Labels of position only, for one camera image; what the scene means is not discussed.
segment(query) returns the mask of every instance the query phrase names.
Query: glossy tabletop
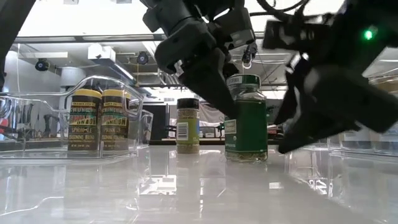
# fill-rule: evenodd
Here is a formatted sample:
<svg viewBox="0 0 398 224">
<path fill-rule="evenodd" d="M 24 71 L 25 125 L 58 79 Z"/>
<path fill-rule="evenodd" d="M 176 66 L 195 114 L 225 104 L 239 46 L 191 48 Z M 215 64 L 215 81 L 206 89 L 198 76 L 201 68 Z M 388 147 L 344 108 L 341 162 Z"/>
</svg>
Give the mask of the glossy tabletop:
<svg viewBox="0 0 398 224">
<path fill-rule="evenodd" d="M 0 223 L 398 223 L 398 162 L 302 149 L 265 164 L 174 146 L 100 161 L 0 161 Z"/>
</svg>

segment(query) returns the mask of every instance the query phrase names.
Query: ceiling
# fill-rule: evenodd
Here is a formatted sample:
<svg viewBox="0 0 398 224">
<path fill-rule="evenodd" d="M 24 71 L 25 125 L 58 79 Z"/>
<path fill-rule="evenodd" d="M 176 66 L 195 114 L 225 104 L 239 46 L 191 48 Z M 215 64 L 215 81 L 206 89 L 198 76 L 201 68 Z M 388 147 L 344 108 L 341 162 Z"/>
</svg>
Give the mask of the ceiling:
<svg viewBox="0 0 398 224">
<path fill-rule="evenodd" d="M 137 54 L 141 51 L 151 52 L 148 43 L 154 42 L 102 42 L 103 46 L 110 46 L 117 53 L 117 60 L 123 64 L 125 69 L 133 74 L 141 84 L 161 84 L 158 76 L 158 69 L 156 62 L 151 57 L 147 65 L 137 65 Z M 88 60 L 88 47 L 94 44 L 92 42 L 85 43 L 56 43 L 56 44 L 21 44 L 20 51 L 22 52 L 68 52 L 67 58 L 51 58 L 49 59 L 52 65 L 58 67 L 84 67 L 88 75 L 110 75 L 114 71 L 108 67 L 97 66 L 91 60 Z M 264 90 L 284 90 L 286 86 L 284 78 L 284 62 L 290 58 L 290 52 L 284 50 L 262 50 L 261 40 L 257 40 L 259 46 L 259 53 L 254 58 L 250 69 L 242 69 L 241 57 L 245 47 L 231 51 L 233 60 L 237 67 L 243 73 L 253 73 L 261 77 Z M 363 74 L 365 77 L 374 77 L 378 75 L 394 74 L 395 69 L 398 68 L 398 50 L 386 49 L 379 58 L 371 65 Z"/>
</svg>

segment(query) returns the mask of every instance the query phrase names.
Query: metal frame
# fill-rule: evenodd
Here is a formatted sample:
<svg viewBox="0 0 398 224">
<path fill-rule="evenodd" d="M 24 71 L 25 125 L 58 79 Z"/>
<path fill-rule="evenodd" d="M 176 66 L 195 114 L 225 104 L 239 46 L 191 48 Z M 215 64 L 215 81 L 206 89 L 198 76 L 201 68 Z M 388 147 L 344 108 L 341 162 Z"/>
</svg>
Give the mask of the metal frame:
<svg viewBox="0 0 398 224">
<path fill-rule="evenodd" d="M 255 33 L 257 39 L 264 37 L 263 32 Z M 102 42 L 141 42 L 162 41 L 164 34 L 130 34 L 130 35 L 81 35 L 81 36 L 46 36 L 16 37 L 15 44 L 67 44 L 67 43 L 102 43 Z"/>
<path fill-rule="evenodd" d="M 287 83 L 273 83 L 273 84 L 261 84 L 261 86 L 271 86 L 271 87 L 275 87 L 275 86 L 287 86 Z M 166 85 L 162 85 L 162 84 L 143 84 L 143 85 L 139 85 L 138 87 L 148 87 L 148 88 L 179 88 L 179 87 L 185 87 L 181 84 L 166 84 Z"/>
<path fill-rule="evenodd" d="M 36 0 L 0 0 L 0 60 L 6 58 L 35 2 Z M 0 73 L 0 91 L 3 86 L 4 74 Z"/>
</svg>

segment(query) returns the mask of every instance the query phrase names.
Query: seasoning blend bottle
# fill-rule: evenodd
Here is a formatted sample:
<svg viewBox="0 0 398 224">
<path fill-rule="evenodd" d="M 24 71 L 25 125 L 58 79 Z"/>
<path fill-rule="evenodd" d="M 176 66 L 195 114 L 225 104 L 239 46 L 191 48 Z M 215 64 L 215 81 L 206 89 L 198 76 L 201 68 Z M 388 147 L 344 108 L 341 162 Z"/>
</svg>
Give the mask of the seasoning blend bottle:
<svg viewBox="0 0 398 224">
<path fill-rule="evenodd" d="M 123 94 L 128 106 L 131 95 L 122 90 L 105 90 L 102 94 L 101 148 L 104 151 L 129 149 L 129 118 L 124 112 Z"/>
<path fill-rule="evenodd" d="M 98 108 L 101 93 L 94 90 L 77 90 L 70 107 L 68 150 L 95 151 L 98 149 Z"/>
<path fill-rule="evenodd" d="M 199 153 L 199 100 L 177 100 L 177 153 Z"/>
<path fill-rule="evenodd" d="M 238 162 L 268 158 L 266 97 L 257 75 L 233 75 L 227 85 L 238 110 L 236 119 L 225 117 L 225 157 Z"/>
</svg>

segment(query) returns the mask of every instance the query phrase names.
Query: barcode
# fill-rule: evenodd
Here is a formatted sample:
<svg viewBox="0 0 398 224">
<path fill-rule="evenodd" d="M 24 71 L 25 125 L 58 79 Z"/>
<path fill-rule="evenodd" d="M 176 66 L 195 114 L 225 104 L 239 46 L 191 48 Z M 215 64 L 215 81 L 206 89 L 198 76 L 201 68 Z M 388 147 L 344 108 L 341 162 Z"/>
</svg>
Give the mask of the barcode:
<svg viewBox="0 0 398 224">
<path fill-rule="evenodd" d="M 188 141 L 188 122 L 177 123 L 177 140 Z"/>
</svg>

